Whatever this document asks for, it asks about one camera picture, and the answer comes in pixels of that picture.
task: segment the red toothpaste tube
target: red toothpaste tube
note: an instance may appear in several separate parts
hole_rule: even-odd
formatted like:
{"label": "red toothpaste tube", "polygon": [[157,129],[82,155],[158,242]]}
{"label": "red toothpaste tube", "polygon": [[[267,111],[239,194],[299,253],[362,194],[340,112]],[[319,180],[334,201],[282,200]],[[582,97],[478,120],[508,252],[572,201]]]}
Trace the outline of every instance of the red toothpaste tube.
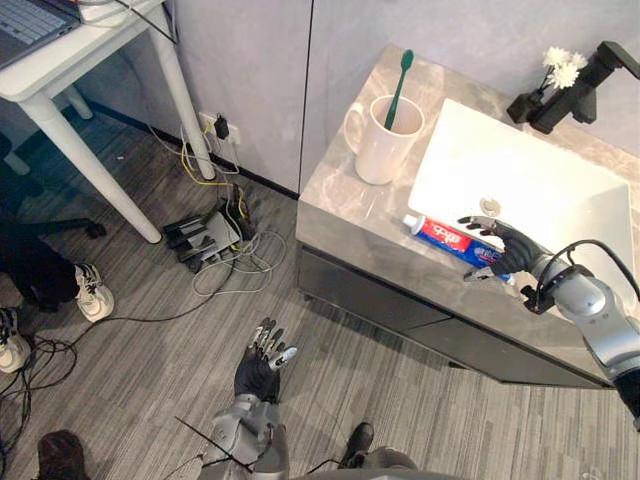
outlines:
{"label": "red toothpaste tube", "polygon": [[[483,268],[498,260],[502,254],[492,247],[468,237],[454,228],[435,222],[423,216],[405,215],[402,222],[411,228],[416,237],[452,253],[476,268]],[[500,275],[507,281],[510,275]]]}

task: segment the baseboard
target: baseboard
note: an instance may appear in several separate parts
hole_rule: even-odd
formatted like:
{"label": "baseboard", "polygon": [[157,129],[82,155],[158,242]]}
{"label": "baseboard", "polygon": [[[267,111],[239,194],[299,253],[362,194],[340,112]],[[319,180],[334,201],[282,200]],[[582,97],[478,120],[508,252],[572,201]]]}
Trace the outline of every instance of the baseboard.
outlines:
{"label": "baseboard", "polygon": [[[144,122],[141,122],[139,120],[136,120],[135,118],[132,118],[128,115],[125,115],[123,113],[120,113],[116,110],[113,110],[109,107],[106,107],[104,105],[102,105],[101,103],[97,103],[91,100],[87,100],[87,103],[89,104],[89,106],[95,110],[96,112],[100,112],[103,113],[104,115],[108,115],[111,118],[114,118],[115,120],[118,120],[122,123],[125,123],[131,127],[137,128],[138,130],[142,130],[144,132],[149,133],[149,128],[147,127],[147,125]],[[163,132],[162,130],[158,130],[157,128],[154,127],[154,131],[156,132],[156,134],[158,135],[158,137],[160,137],[163,141],[167,142],[167,143],[171,143],[172,145],[176,145],[178,147],[182,146],[182,142],[179,138],[174,137],[173,135],[167,133],[167,132]],[[224,167],[226,169],[232,169],[234,168],[234,164],[231,163],[228,160],[225,160],[222,157],[219,157],[218,155],[215,155],[213,153],[210,153],[209,156],[211,157],[211,161],[216,163],[217,165],[220,165],[221,167]],[[300,197],[299,193],[294,192],[293,190],[289,190],[288,188],[283,187],[282,185],[278,185],[275,182],[272,182],[271,180],[264,178],[256,173],[253,173],[251,170],[247,170],[246,168],[243,167],[239,167],[240,168],[240,174],[244,177],[247,177],[251,180],[253,180],[254,182],[260,183],[262,185],[264,185],[265,187],[268,187],[272,190],[275,190],[278,193],[281,193],[283,195],[286,195],[289,198],[293,198],[294,200],[298,200],[298,198]]]}

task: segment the plug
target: plug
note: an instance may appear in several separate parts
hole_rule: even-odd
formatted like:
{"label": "plug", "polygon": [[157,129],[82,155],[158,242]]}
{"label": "plug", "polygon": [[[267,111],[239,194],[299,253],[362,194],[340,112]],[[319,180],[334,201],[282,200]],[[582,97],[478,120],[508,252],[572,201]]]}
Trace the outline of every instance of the plug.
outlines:
{"label": "plug", "polygon": [[227,124],[227,119],[221,114],[218,114],[218,118],[216,118],[213,127],[216,129],[216,136],[220,140],[224,140],[229,136],[229,125]]}

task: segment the sink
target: sink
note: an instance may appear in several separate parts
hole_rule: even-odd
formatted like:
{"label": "sink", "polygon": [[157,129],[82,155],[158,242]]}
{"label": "sink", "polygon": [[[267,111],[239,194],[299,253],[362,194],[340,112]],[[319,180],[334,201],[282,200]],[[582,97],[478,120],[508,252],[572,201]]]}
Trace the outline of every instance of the sink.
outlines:
{"label": "sink", "polygon": [[[494,216],[553,252],[576,240],[601,240],[635,270],[624,179],[451,99],[440,112],[409,208],[454,227],[467,215]],[[498,238],[465,232],[504,248]],[[580,246],[572,256],[627,307],[634,304],[633,290],[597,247]]]}

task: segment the white flower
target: white flower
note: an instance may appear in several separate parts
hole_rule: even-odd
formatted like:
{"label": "white flower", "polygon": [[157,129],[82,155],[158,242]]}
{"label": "white flower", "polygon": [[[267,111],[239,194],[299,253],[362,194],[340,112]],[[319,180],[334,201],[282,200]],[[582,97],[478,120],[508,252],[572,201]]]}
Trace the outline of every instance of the white flower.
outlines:
{"label": "white flower", "polygon": [[578,52],[571,56],[571,63],[576,66],[578,70],[587,65],[587,59],[580,55]]}
{"label": "white flower", "polygon": [[549,50],[544,54],[544,62],[542,64],[545,67],[559,67],[560,65],[568,62],[571,58],[571,54],[558,47],[549,47]]}
{"label": "white flower", "polygon": [[578,78],[578,68],[573,63],[565,63],[554,68],[547,77],[554,88],[567,88],[573,86]]}

